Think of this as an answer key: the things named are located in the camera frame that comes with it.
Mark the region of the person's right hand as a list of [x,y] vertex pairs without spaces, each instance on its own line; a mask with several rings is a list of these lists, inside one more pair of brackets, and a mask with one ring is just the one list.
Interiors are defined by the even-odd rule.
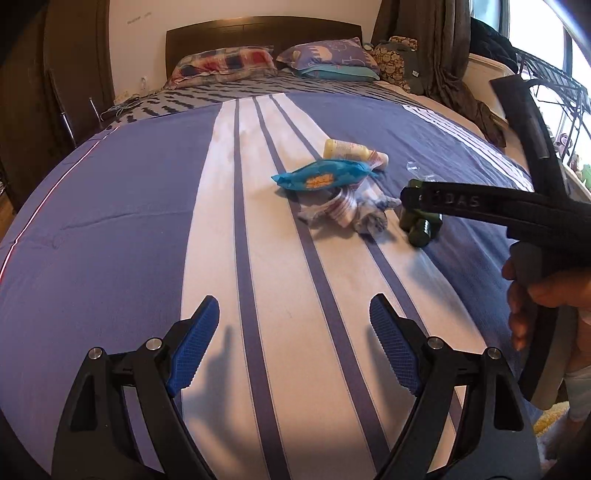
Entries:
[[509,327],[512,332],[512,343],[517,350],[525,348],[534,320],[526,313],[526,302],[557,308],[574,307],[578,310],[579,326],[577,347],[585,354],[590,352],[590,270],[577,269],[559,272],[523,287],[517,282],[517,271],[514,262],[509,259],[502,268],[502,276],[512,282],[507,301],[511,310]]

